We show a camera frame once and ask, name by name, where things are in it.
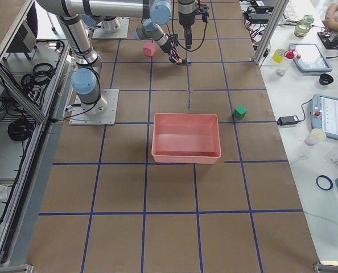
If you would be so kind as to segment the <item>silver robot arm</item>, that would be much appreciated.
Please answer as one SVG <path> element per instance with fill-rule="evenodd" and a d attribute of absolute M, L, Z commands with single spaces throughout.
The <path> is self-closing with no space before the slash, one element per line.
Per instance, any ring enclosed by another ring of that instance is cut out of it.
<path fill-rule="evenodd" d="M 93 48 L 80 15 L 59 16 L 58 20 L 78 65 L 77 71 L 73 72 L 71 77 L 71 85 L 80 99 L 82 113 L 100 114 L 106 110 L 108 104 L 104 101 L 100 85 L 102 60 Z M 175 65 L 185 64 L 186 60 L 178 53 L 175 37 L 165 33 L 161 26 L 151 19 L 145 20 L 140 27 L 137 27 L 133 35 L 137 40 L 154 40 L 161 50 L 168 54 L 170 62 Z"/>
<path fill-rule="evenodd" d="M 38 1 L 39 5 L 62 18 L 73 18 L 79 14 L 89 16 L 113 16 L 150 18 L 158 25 L 172 19 L 173 1 Z M 186 49 L 192 45 L 191 26 L 198 15 L 204 15 L 208 8 L 199 1 L 177 1 L 178 20 L 184 29 Z"/>

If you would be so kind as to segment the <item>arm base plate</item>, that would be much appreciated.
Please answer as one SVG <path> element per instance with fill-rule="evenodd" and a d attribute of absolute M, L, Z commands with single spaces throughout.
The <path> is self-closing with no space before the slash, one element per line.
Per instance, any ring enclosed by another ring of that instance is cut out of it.
<path fill-rule="evenodd" d="M 69 124 L 71 126 L 114 125 L 116 122 L 118 97 L 118 89 L 102 89 L 101 99 L 93 109 L 89 110 L 91 106 L 82 104 L 78 95 L 76 95 L 75 103 L 80 104 L 80 106 L 73 108 L 73 117 L 69 119 Z"/>
<path fill-rule="evenodd" d="M 126 39 L 129 29 L 129 18 L 116 17 L 113 20 L 103 20 L 93 31 L 93 39 Z"/>

